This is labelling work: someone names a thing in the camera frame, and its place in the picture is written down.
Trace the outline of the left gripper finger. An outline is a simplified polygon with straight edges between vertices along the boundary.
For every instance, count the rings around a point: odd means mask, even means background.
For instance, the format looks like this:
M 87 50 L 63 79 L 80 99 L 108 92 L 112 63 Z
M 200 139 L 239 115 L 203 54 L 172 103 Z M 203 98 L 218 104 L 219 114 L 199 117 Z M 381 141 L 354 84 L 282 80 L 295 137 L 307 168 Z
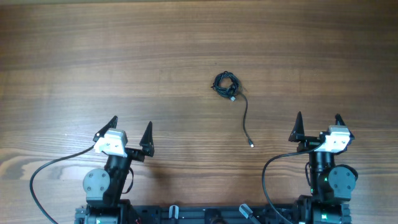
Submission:
M 117 123 L 118 123 L 118 117 L 113 116 L 113 118 L 94 135 L 93 141 L 97 142 L 99 140 L 99 138 L 103 138 L 105 133 L 109 129 L 111 129 L 111 128 L 116 129 Z
M 154 156 L 154 141 L 153 141 L 153 123 L 150 121 L 146 130 L 141 138 L 139 145 L 146 156 Z

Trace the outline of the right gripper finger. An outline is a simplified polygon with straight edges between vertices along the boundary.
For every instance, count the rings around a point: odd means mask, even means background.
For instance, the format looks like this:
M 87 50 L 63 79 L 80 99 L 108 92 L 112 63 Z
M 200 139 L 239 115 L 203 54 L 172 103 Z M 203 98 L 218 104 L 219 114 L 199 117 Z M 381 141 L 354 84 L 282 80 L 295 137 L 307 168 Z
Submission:
M 339 126 L 345 126 L 345 122 L 343 121 L 343 118 L 338 113 L 335 115 L 335 124 L 339 125 Z M 351 140 L 354 140 L 354 135 L 350 130 L 349 130 L 349 137 Z
M 290 142 L 301 142 L 305 140 L 305 131 L 303 126 L 302 113 L 299 111 L 295 120 L 295 125 L 289 136 Z

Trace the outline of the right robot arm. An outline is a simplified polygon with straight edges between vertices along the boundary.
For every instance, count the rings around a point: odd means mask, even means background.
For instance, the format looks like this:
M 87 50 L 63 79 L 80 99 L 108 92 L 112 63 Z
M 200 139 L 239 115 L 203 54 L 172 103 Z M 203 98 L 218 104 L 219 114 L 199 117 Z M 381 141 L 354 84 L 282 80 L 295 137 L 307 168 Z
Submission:
M 289 141 L 297 142 L 297 152 L 308 154 L 306 174 L 310 195 L 301 195 L 295 203 L 294 223 L 349 224 L 348 202 L 356 186 L 358 172 L 344 164 L 335 164 L 335 156 L 347 150 L 354 135 L 340 114 L 335 124 L 319 136 L 307 136 L 302 114 L 298 113 Z

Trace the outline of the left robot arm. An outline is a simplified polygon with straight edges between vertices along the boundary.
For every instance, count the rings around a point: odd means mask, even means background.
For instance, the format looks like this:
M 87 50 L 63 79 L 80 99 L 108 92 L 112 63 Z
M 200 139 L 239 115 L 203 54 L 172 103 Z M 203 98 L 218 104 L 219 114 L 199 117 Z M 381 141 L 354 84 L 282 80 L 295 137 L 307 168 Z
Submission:
M 118 117 L 114 116 L 93 137 L 93 149 L 108 156 L 102 169 L 89 171 L 83 179 L 86 206 L 76 209 L 75 223 L 78 224 L 124 224 L 141 223 L 140 215 L 130 200 L 122 199 L 132 186 L 123 190 L 127 176 L 133 175 L 132 161 L 144 162 L 154 155 L 153 123 L 150 121 L 141 138 L 141 149 L 127 147 L 127 134 L 117 128 Z

